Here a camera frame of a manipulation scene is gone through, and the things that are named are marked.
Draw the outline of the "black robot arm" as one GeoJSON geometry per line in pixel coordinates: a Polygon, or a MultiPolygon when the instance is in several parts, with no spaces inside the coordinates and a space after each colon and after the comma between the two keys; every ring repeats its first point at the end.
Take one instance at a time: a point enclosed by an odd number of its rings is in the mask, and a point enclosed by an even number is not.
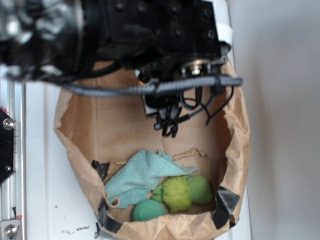
{"type": "Polygon", "coordinates": [[[7,77],[62,84],[119,69],[162,81],[231,50],[208,0],[3,0],[7,77]]]}

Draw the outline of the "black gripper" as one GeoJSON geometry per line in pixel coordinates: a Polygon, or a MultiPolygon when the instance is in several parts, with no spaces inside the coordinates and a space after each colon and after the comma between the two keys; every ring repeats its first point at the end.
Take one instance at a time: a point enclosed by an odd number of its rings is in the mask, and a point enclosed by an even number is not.
{"type": "Polygon", "coordinates": [[[220,38],[206,0],[104,0],[98,58],[169,80],[192,62],[214,62],[231,44],[220,38]]]}

